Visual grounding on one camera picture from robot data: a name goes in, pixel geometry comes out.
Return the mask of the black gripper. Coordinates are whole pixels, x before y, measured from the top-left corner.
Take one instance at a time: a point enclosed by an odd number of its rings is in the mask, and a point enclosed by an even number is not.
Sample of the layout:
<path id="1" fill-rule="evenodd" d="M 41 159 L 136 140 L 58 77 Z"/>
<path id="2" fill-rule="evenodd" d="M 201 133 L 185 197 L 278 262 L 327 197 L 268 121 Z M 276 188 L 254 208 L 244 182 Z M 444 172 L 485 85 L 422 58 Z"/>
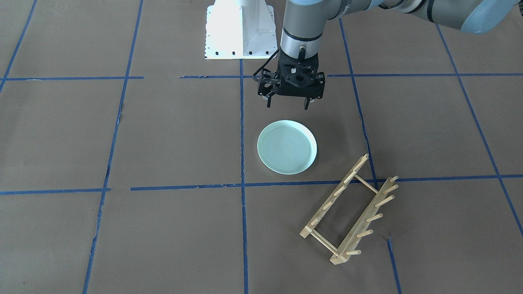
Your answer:
<path id="1" fill-rule="evenodd" d="M 271 106 L 273 95 L 303 97 L 304 110 L 308 110 L 310 99 L 323 98 L 326 75 L 318 71 L 318 54 L 304 60 L 280 54 L 276 72 L 266 68 L 273 58 L 275 54 L 257 70 L 257 94 L 266 97 L 267 108 Z"/>

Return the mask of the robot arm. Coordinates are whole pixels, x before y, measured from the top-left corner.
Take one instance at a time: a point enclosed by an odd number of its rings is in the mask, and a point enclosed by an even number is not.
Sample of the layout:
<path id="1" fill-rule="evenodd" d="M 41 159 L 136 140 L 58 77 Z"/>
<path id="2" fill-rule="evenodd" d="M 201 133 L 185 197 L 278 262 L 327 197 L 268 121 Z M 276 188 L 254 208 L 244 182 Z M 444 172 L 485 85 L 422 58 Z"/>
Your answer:
<path id="1" fill-rule="evenodd" d="M 319 71 L 319 50 L 326 45 L 326 24 L 336 20 L 342 40 L 354 29 L 364 41 L 374 32 L 418 36 L 417 25 L 454 29 L 469 35 L 485 34 L 501 23 L 516 0 L 288 0 L 283 16 L 280 45 L 271 55 L 278 58 L 275 72 L 261 66 L 252 75 L 257 94 L 267 100 L 275 95 L 304 99 L 304 109 L 323 97 L 325 73 Z"/>

